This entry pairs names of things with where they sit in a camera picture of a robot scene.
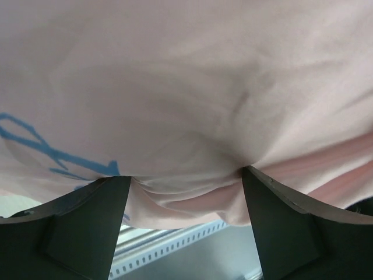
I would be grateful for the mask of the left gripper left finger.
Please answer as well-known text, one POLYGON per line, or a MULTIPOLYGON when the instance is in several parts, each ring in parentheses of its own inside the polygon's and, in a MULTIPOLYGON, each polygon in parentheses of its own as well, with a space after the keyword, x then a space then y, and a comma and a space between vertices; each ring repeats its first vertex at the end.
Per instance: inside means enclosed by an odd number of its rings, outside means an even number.
POLYGON ((1 218, 1 279, 108 279, 130 184, 98 179, 1 218))

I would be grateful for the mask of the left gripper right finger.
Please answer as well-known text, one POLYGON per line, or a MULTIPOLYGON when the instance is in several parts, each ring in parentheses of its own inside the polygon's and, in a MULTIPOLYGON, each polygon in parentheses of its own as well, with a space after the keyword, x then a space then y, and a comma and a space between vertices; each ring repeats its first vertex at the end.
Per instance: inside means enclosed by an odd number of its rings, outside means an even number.
POLYGON ((264 279, 372 279, 370 200, 336 208, 252 166, 242 184, 264 279))

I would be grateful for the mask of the pink Journey pillow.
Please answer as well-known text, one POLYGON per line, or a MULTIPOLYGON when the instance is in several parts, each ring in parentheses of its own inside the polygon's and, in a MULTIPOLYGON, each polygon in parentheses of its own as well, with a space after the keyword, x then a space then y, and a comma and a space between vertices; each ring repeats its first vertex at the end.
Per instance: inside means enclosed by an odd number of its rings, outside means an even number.
POLYGON ((1 194, 129 176, 129 226, 244 226, 245 166, 372 196, 371 1, 1 2, 1 194))

